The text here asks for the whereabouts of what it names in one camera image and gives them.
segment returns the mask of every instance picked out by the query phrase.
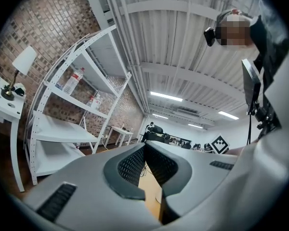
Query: shelf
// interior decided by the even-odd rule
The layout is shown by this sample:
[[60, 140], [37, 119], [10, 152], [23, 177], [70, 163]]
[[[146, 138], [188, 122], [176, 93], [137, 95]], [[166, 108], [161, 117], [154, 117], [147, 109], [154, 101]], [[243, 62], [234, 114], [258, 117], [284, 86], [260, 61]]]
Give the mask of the shelf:
[[89, 49], [94, 53], [108, 75], [127, 78], [127, 71], [121, 60], [118, 47], [114, 47], [113, 45], [113, 43], [116, 44], [115, 41], [120, 42], [116, 40], [118, 33], [113, 30], [111, 35], [112, 37], [108, 34], [102, 36], [96, 43], [90, 45]]
[[84, 109], [84, 110], [87, 110], [87, 111], [89, 111], [89, 112], [91, 112], [91, 113], [93, 113], [93, 114], [96, 114], [96, 115], [98, 115], [98, 116], [101, 116], [101, 117], [103, 117], [103, 118], [108, 118], [108, 115], [105, 115], [105, 114], [103, 114], [102, 112], [99, 112], [99, 111], [97, 111], [96, 109], [93, 109], [93, 108], [91, 108], [90, 106], [88, 106], [88, 105], [86, 105], [86, 104], [78, 101], [77, 99], [71, 97], [70, 95], [66, 94], [64, 91], [60, 90], [60, 89], [57, 88], [57, 87], [53, 87], [52, 92], [53, 92], [54, 94], [56, 94], [57, 96], [63, 98], [64, 100], [67, 100], [67, 101], [69, 101], [70, 103], [72, 103], [72, 104], [74, 104], [74, 105], [76, 105], [76, 106], [78, 106], [78, 107], [80, 107], [80, 108], [82, 108], [82, 109]]
[[96, 87], [100, 91], [114, 94], [118, 97], [118, 93], [111, 86], [85, 50], [73, 61], [73, 64], [76, 69], [81, 69], [82, 67], [85, 69], [84, 77], [92, 86]]
[[35, 152], [35, 172], [37, 176], [53, 174], [70, 162], [85, 156], [72, 143], [48, 141], [37, 141]]
[[40, 141], [52, 142], [97, 142], [97, 138], [81, 126], [52, 118], [35, 112], [35, 118], [40, 115], [38, 131], [35, 137]]

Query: white desk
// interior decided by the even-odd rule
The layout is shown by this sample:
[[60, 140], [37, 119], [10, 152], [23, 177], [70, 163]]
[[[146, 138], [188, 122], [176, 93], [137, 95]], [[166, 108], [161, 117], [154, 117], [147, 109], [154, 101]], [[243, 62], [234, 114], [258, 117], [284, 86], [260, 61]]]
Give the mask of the white desk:
[[177, 147], [181, 147], [180, 145], [177, 145], [175, 143], [172, 143], [172, 142], [169, 142], [170, 145], [174, 145], [174, 146], [177, 146]]
[[128, 132], [128, 131], [125, 131], [125, 130], [123, 130], [123, 129], [121, 129], [121, 128], [117, 128], [117, 127], [111, 127], [111, 130], [110, 130], [110, 132], [109, 132], [109, 135], [108, 135], [107, 140], [106, 140], [106, 143], [105, 143], [105, 147], [106, 147], [107, 144], [108, 144], [109, 138], [110, 138], [111, 133], [112, 133], [113, 130], [114, 130], [114, 131], [117, 131], [117, 132], [119, 133], [119, 136], [118, 136], [118, 138], [117, 138], [117, 141], [116, 141], [116, 144], [115, 144], [115, 145], [117, 145], [121, 134], [122, 134], [122, 139], [121, 139], [121, 141], [120, 141], [119, 147], [122, 146], [122, 143], [123, 143], [123, 141], [124, 141], [125, 135], [129, 135], [129, 136], [130, 136], [129, 140], [127, 141], [127, 145], [130, 144], [130, 142], [131, 142], [131, 136], [133, 135], [132, 132]]
[[[0, 93], [1, 87], [3, 85], [8, 85], [8, 83], [0, 78]], [[3, 123], [4, 120], [10, 121], [12, 123], [11, 126], [11, 135], [10, 135], [10, 148], [11, 148], [11, 160], [14, 171], [14, 176], [17, 182], [17, 186], [19, 191], [24, 192], [25, 189], [21, 182], [18, 161], [17, 161], [17, 131], [18, 131], [18, 123], [21, 116], [21, 112], [23, 110], [24, 102], [26, 96], [18, 96], [14, 93], [15, 99], [13, 101], [6, 100], [1, 97], [0, 94], [0, 122]]]

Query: light fixture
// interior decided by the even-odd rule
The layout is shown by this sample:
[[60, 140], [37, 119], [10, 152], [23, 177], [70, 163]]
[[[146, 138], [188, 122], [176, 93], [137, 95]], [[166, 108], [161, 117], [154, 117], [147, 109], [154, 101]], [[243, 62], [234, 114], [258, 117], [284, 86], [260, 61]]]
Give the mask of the light fixture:
[[196, 125], [193, 125], [193, 124], [188, 124], [189, 126], [192, 126], [192, 127], [196, 127], [196, 128], [203, 128], [203, 127], [200, 127], [200, 126], [196, 126]]
[[161, 118], [165, 118], [165, 119], [168, 119], [167, 117], [164, 117], [164, 116], [159, 116], [159, 115], [156, 115], [156, 114], [152, 114], [152, 115], [154, 115], [155, 117], [161, 117]]
[[168, 96], [168, 95], [153, 92], [153, 91], [151, 92], [151, 95], [162, 97], [162, 98], [168, 98], [168, 99], [172, 99], [172, 100], [179, 101], [179, 102], [182, 102], [183, 100], [182, 98], [176, 98], [176, 97]]
[[3, 98], [10, 101], [14, 100], [12, 88], [14, 87], [16, 77], [19, 72], [21, 72], [23, 75], [27, 75], [36, 56], [37, 53], [34, 51], [34, 49], [31, 46], [28, 46], [12, 62], [12, 65], [16, 68], [16, 71], [12, 82], [8, 86], [4, 86], [3, 89], [1, 89], [1, 96]]
[[238, 120], [238, 119], [239, 119], [239, 117], [236, 117], [236, 116], [234, 116], [234, 115], [228, 114], [228, 113], [226, 113], [226, 112], [224, 112], [224, 111], [220, 111], [219, 114], [224, 115], [224, 116], [227, 116], [227, 117], [230, 117], [230, 118], [232, 118], [232, 119], [234, 119], [234, 120]]

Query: black camera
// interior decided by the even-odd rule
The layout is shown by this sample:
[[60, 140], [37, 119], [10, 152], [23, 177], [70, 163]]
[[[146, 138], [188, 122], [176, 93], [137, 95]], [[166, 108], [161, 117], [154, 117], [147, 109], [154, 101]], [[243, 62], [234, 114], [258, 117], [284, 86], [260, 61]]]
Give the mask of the black camera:
[[216, 38], [214, 29], [211, 27], [208, 27], [204, 31], [203, 34], [204, 34], [207, 44], [211, 47], [214, 44], [215, 38]]

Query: fluorescent light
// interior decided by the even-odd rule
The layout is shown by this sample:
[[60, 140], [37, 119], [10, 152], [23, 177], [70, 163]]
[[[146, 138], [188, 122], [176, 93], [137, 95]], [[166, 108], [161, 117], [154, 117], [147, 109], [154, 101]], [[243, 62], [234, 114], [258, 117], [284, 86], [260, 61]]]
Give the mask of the fluorescent light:
[[157, 117], [157, 116], [158, 116], [158, 117], [161, 117], [161, 118], [165, 118], [165, 119], [168, 119], [167, 117], [164, 117], [164, 116], [161, 116], [161, 115], [160, 115], [160, 116], [159, 116], [159, 115], [156, 115], [156, 114], [152, 114], [152, 115], [154, 115], [155, 117]]
[[232, 119], [234, 119], [234, 120], [238, 120], [238, 119], [239, 119], [239, 117], [236, 117], [236, 116], [234, 116], [234, 115], [228, 114], [228, 113], [226, 113], [226, 112], [224, 112], [224, 111], [220, 111], [219, 114], [224, 115], [224, 116], [227, 116], [227, 117], [230, 117], [230, 118], [232, 118]]
[[176, 97], [168, 96], [168, 95], [153, 92], [153, 91], [151, 92], [151, 95], [162, 97], [162, 98], [168, 98], [168, 99], [172, 99], [172, 100], [179, 101], [179, 102], [182, 102], [183, 100], [182, 98], [176, 98]]
[[193, 127], [196, 127], [196, 128], [203, 128], [203, 127], [200, 127], [200, 126], [196, 126], [196, 125], [193, 125], [193, 124], [188, 124], [189, 126], [193, 126]]

